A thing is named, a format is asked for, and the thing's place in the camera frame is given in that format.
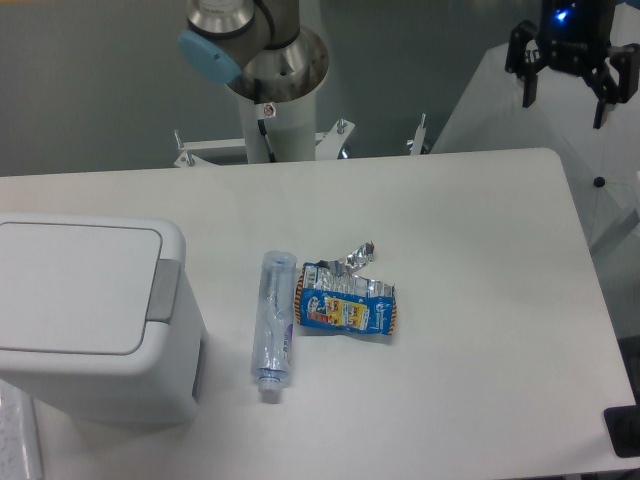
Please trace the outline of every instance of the blue light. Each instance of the blue light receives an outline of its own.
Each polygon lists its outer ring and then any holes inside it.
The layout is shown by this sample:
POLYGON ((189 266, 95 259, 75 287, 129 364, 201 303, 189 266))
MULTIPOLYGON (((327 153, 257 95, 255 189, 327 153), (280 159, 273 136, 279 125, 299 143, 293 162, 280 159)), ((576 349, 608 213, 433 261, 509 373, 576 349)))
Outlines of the blue light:
POLYGON ((560 23, 564 23, 564 19, 567 18, 567 15, 569 15, 569 10, 561 10, 556 13, 556 20, 560 23))

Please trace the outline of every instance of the gray floor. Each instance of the gray floor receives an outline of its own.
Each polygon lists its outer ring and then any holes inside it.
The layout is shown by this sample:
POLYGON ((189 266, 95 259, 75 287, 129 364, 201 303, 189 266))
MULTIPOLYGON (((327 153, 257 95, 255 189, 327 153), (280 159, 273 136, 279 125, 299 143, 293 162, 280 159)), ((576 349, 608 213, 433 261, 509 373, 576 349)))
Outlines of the gray floor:
MULTIPOLYGON (((326 40, 318 128, 357 124, 355 156, 437 138, 487 48, 538 0, 301 0, 326 40)), ((180 57, 184 1, 0 3, 0 176, 169 167, 183 140, 240 137, 225 89, 180 57)))

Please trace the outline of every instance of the blue joint cap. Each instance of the blue joint cap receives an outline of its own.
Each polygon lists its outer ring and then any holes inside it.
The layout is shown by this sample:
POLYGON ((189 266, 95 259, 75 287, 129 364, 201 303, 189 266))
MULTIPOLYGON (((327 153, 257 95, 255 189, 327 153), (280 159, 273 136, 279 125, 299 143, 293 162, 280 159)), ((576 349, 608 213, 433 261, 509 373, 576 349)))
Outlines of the blue joint cap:
POLYGON ((229 83, 242 69, 227 53, 191 30, 178 37, 180 51, 193 68, 215 83, 229 83))

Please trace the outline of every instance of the empty water bottle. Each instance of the empty water bottle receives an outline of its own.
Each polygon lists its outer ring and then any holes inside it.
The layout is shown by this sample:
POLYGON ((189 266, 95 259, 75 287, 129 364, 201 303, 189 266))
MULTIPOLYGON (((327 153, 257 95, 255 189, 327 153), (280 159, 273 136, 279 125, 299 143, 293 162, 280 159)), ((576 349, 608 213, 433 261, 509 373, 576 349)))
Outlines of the empty water bottle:
POLYGON ((296 261, 286 252, 268 252, 262 261, 251 362, 262 393, 278 392, 289 377, 296 261))

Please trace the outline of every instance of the white table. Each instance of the white table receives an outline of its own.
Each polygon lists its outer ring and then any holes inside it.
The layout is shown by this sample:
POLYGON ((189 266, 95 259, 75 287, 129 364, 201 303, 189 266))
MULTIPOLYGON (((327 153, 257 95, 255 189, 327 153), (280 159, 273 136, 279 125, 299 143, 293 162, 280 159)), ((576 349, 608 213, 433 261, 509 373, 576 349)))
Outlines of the white table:
POLYGON ((0 210, 164 217, 211 342, 191 425, 37 404, 49 480, 470 480, 628 469, 602 412, 633 397, 557 156, 507 151, 1 178, 0 210), (249 375, 264 252, 376 243, 389 342, 296 329, 293 384, 249 375))

